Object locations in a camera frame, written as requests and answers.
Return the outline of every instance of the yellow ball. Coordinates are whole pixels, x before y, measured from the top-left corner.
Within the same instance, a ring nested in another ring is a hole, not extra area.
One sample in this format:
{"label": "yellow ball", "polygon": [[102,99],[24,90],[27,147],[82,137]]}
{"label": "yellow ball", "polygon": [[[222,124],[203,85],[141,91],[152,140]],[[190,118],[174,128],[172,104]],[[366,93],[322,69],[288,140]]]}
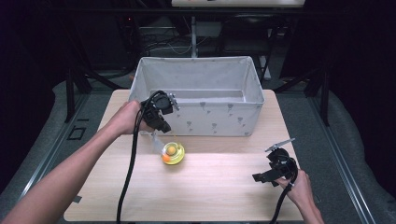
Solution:
{"label": "yellow ball", "polygon": [[168,154],[169,156],[172,156],[175,153],[176,153],[176,148],[175,147],[168,147],[166,149],[166,154]]}

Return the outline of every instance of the white box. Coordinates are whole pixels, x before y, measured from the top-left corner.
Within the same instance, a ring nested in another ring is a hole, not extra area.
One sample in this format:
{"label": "white box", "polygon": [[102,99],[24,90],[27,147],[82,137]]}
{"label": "white box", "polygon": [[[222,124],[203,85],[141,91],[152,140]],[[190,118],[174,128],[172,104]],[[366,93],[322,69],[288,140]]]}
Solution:
{"label": "white box", "polygon": [[264,103],[250,57],[142,58],[130,100],[158,90],[172,92],[180,106],[163,116],[168,135],[249,136]]}

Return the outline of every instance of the gray carpet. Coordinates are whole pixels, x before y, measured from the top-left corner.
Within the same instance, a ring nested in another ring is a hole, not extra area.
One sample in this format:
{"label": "gray carpet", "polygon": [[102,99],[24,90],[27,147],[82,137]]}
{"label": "gray carpet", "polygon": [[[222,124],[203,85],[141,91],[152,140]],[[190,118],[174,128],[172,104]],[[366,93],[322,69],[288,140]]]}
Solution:
{"label": "gray carpet", "polygon": [[[278,79],[278,75],[286,50],[287,44],[280,44],[274,50],[269,67],[273,79],[263,83],[264,89],[273,89],[283,83]],[[131,86],[127,76],[112,80],[124,87]],[[36,168],[40,166],[40,162],[49,154],[51,148],[56,146],[58,150],[51,154],[53,162],[50,166],[41,169],[43,174],[73,153],[96,132],[111,91],[95,80],[91,80],[91,84],[94,88],[92,94],[84,96],[76,92],[82,107],[67,127],[64,125],[66,115],[64,83],[54,88],[56,103],[46,126],[20,170],[0,195],[0,219],[4,218],[20,198],[24,188],[35,175]],[[364,147],[359,132],[342,103],[331,94],[329,104],[331,127],[326,128],[317,116],[315,109],[317,99],[305,98],[301,92],[303,87],[304,84],[299,84],[289,92],[278,94],[277,98],[290,136],[296,138],[293,145],[299,163],[311,177],[317,204],[326,223],[396,223],[395,199],[376,183],[375,177],[364,161]],[[361,191],[360,194],[373,215],[368,221],[362,221],[359,209],[351,200],[351,192],[348,191],[345,179],[340,175],[342,171],[336,165],[333,146],[326,131],[333,134],[347,167]],[[63,139],[57,139],[59,133],[64,133]]]}

